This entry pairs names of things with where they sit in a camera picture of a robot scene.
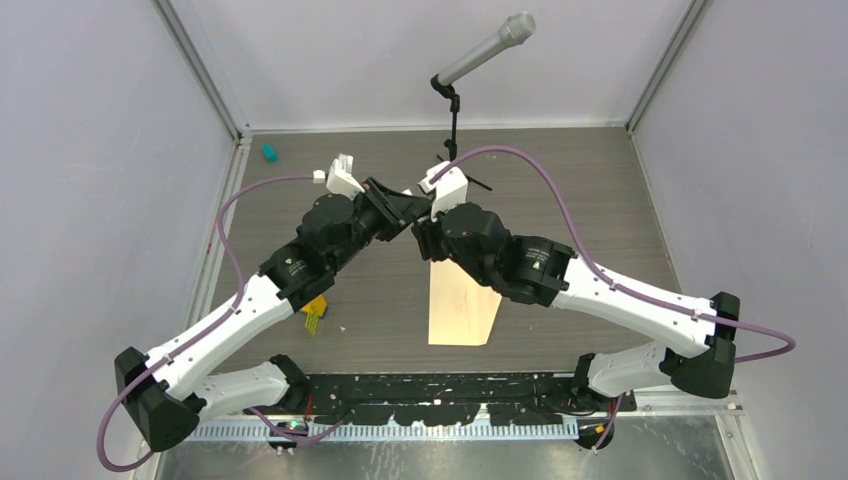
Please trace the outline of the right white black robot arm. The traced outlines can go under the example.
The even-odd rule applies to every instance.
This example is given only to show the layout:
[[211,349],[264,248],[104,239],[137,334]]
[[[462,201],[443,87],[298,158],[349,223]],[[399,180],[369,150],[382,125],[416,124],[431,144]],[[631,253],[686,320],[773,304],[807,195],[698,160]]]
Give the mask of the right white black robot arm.
[[615,354],[581,356],[571,397],[596,410],[629,390],[672,385],[721,399],[735,369],[735,329],[707,321],[738,319],[738,297],[679,295],[604,268],[591,268],[574,249],[545,237],[512,234],[493,212],[464,203],[412,227],[421,256],[450,260],[478,285],[516,303],[599,317],[650,338]]

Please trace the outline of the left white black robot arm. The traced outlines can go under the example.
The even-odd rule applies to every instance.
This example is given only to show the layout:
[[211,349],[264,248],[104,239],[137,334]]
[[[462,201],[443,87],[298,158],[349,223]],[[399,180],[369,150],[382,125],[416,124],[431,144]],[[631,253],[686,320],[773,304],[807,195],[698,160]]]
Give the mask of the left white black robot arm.
[[250,277],[240,275],[227,302],[147,352],[129,347],[114,360],[119,401],[154,452],[180,444],[203,422],[251,407],[298,412],[309,395],[303,371],[286,355],[225,374],[216,368],[250,340],[330,289],[373,241],[388,242],[430,216],[435,193],[329,180],[295,237]]

